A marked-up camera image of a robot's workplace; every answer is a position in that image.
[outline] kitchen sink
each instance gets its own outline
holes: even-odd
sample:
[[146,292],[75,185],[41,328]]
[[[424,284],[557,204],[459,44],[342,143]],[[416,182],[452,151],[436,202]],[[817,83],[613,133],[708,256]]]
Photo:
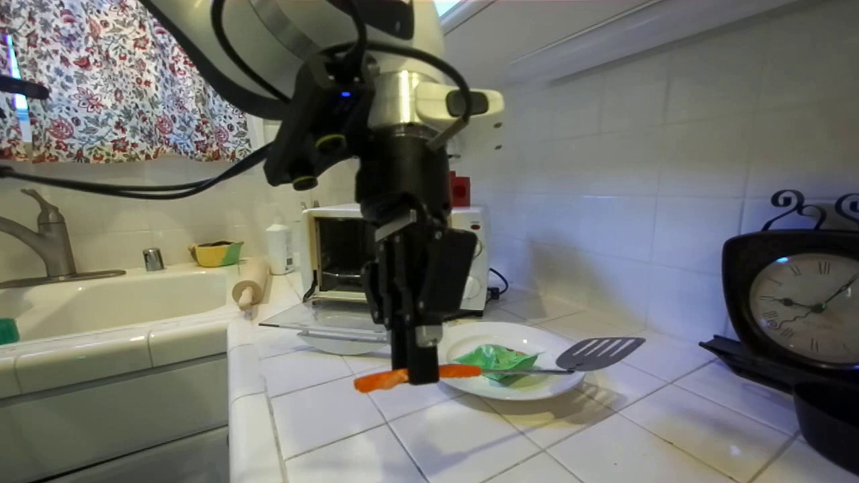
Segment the kitchen sink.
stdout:
[[158,271],[0,289],[4,316],[23,342],[107,331],[217,311],[229,304],[232,271]]

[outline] kitchen counter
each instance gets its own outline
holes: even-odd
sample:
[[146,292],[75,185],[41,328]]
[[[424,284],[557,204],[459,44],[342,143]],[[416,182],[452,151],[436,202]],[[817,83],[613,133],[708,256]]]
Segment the kitchen counter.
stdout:
[[[298,280],[274,276],[256,322],[298,307]],[[790,394],[739,379],[695,343],[526,292],[486,320],[648,343],[553,401],[484,401],[447,383],[358,394],[353,379],[385,371],[386,357],[323,354],[295,331],[236,320],[232,480],[859,480],[809,449]]]

